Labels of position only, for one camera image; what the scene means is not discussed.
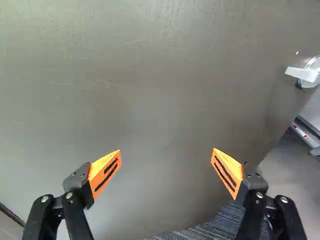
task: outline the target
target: bolt head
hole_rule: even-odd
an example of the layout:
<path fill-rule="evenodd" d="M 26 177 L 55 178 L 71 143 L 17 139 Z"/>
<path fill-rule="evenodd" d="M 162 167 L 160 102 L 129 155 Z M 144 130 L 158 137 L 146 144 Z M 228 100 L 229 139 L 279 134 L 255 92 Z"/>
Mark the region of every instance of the bolt head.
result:
<path fill-rule="evenodd" d="M 286 198 L 285 196 L 282 196 L 281 198 L 281 202 L 287 204 L 289 201 L 288 201 L 288 198 Z"/>
<path fill-rule="evenodd" d="M 70 199 L 72 197 L 72 195 L 73 195 L 72 192 L 68 192 L 67 195 L 65 195 L 65 198 Z"/>
<path fill-rule="evenodd" d="M 46 195 L 46 196 L 43 196 L 42 199 L 41 199 L 41 202 L 42 203 L 45 203 L 46 201 L 48 201 L 49 197 Z"/>
<path fill-rule="evenodd" d="M 261 192 L 257 192 L 256 193 L 256 196 L 259 198 L 259 199 L 263 199 L 264 198 L 264 195 L 261 193 Z"/>

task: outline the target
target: floor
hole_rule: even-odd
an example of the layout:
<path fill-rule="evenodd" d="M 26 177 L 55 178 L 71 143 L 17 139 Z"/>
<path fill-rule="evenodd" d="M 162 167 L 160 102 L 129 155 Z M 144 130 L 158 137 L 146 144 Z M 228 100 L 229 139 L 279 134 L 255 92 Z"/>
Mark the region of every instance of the floor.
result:
<path fill-rule="evenodd" d="M 269 183 L 268 195 L 285 195 L 294 200 L 309 240 L 320 236 L 320 161 L 308 155 L 309 148 L 288 130 L 261 162 Z"/>

